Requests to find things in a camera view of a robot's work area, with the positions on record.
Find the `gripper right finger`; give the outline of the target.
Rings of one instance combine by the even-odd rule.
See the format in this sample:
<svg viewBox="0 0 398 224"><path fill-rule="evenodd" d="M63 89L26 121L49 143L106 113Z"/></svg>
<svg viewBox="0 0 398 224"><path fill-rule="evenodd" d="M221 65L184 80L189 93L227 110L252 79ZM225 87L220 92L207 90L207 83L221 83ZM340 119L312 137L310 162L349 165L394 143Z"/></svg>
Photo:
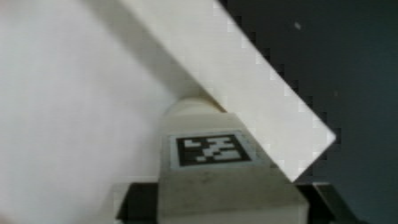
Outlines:
<svg viewBox="0 0 398 224"><path fill-rule="evenodd" d="M356 218L330 183L298 183L296 188L308 202L307 224L369 224Z"/></svg>

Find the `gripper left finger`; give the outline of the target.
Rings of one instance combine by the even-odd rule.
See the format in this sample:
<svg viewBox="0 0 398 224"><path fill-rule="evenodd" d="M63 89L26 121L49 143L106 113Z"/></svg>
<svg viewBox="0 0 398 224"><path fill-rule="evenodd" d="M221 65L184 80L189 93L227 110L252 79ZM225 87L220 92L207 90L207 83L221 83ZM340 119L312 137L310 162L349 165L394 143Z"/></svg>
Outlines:
<svg viewBox="0 0 398 224"><path fill-rule="evenodd" d="M131 183L115 214L117 224L157 224L157 184Z"/></svg>

